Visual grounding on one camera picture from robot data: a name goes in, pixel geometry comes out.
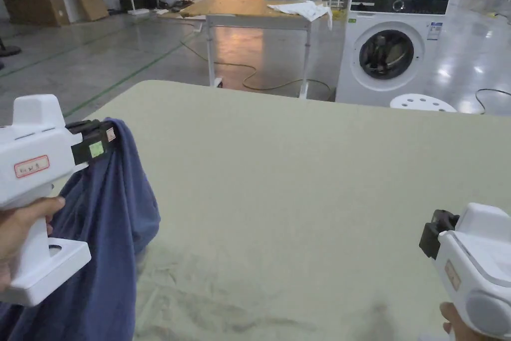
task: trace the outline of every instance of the washing machine door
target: washing machine door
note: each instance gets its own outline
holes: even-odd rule
[[[355,42],[353,74],[370,90],[403,88],[417,77],[424,49],[421,36],[410,25],[394,21],[377,24]]]

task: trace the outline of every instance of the green label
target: green label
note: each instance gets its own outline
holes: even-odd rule
[[[105,151],[103,150],[103,144],[100,141],[89,145],[89,149],[92,158],[98,157],[100,154],[105,153]]]

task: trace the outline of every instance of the white cloth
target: white cloth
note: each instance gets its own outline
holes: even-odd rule
[[[317,5],[315,2],[307,0],[303,3],[295,4],[275,4],[268,5],[272,9],[279,10],[280,12],[290,15],[301,15],[308,21],[315,21],[317,18],[328,14],[328,28],[332,30],[332,9],[328,6]]]

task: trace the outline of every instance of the green floor line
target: green floor line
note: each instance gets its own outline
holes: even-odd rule
[[[56,57],[59,57],[59,56],[65,55],[66,53],[71,52],[72,50],[79,49],[79,48],[81,48],[81,47],[83,47],[83,46],[89,45],[89,44],[91,44],[91,43],[94,43],[95,41],[98,41],[98,40],[104,39],[104,38],[106,38],[106,37],[116,35],[116,34],[120,33],[121,31],[123,31],[123,30],[125,30],[125,29],[131,28],[131,27],[133,27],[133,26],[135,26],[135,25],[142,24],[142,23],[144,23],[144,22],[146,22],[146,21],[148,21],[148,20],[149,20],[149,19],[145,19],[145,20],[143,20],[143,21],[139,21],[139,22],[134,22],[133,24],[131,24],[131,25],[129,25],[129,26],[126,26],[126,27],[124,27],[124,28],[117,29],[117,30],[115,30],[115,31],[109,32],[109,33],[108,33],[108,34],[106,34],[106,35],[102,35],[102,36],[100,36],[100,37],[97,37],[97,38],[94,38],[94,39],[92,39],[92,40],[89,40],[89,41],[85,42],[84,44],[80,44],[80,45],[78,45],[78,46],[76,46],[76,47],[72,47],[72,48],[69,48],[69,49],[63,50],[62,52],[58,52],[58,53],[53,54],[53,55],[51,55],[51,56],[49,56],[49,57],[46,57],[46,58],[44,58],[44,59],[41,59],[41,60],[35,61],[34,63],[30,63],[30,64],[24,65],[24,66],[22,66],[22,67],[20,67],[20,68],[13,69],[13,70],[12,70],[12,71],[10,71],[10,72],[2,73],[2,74],[0,74],[0,78],[3,78],[3,77],[6,77],[6,76],[9,76],[9,74],[13,74],[13,73],[19,72],[19,71],[21,71],[21,70],[23,70],[23,69],[27,69],[27,68],[29,68],[29,67],[32,67],[32,66],[38,65],[39,63],[42,63],[43,61],[47,61],[47,60],[51,60],[51,59],[55,59]]]
[[[183,42],[187,43],[189,41],[192,41],[193,39],[195,39],[196,37],[198,37],[199,34],[198,33],[195,33],[195,31],[191,32],[190,34],[186,35],[184,37],[184,39],[182,40]],[[156,59],[154,59],[152,62],[146,64],[145,66],[143,66],[142,68],[140,69],[137,69],[136,71],[134,71],[133,73],[129,74],[127,77],[125,77],[124,79],[120,80],[119,82],[116,82],[114,85],[111,85],[109,86],[108,88],[104,89],[103,91],[99,92],[97,95],[94,95],[93,97],[91,97],[90,99],[88,99],[87,101],[79,104],[78,106],[74,107],[73,109],[71,109],[70,111],[64,113],[64,118],[67,118],[68,116],[72,115],[73,113],[81,110],[83,107],[86,107],[88,104],[92,103],[93,101],[95,100],[98,100],[99,98],[101,98],[104,94],[110,92],[111,90],[119,87],[122,83],[128,81],[129,79],[135,77],[137,74],[139,74],[140,72],[146,70],[147,68],[151,67],[152,65],[156,64],[157,62],[161,61],[162,59],[165,59],[166,57],[168,57],[172,52],[175,52],[177,51],[180,47],[182,47],[183,44],[182,43],[179,43],[179,45],[171,48],[169,51],[165,52],[161,57],[158,57]]]

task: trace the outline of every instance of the blue cloth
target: blue cloth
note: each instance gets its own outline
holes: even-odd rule
[[[159,228],[156,199],[121,120],[115,150],[71,176],[53,236],[86,241],[91,261],[34,308],[0,305],[0,340],[131,341],[135,255]]]

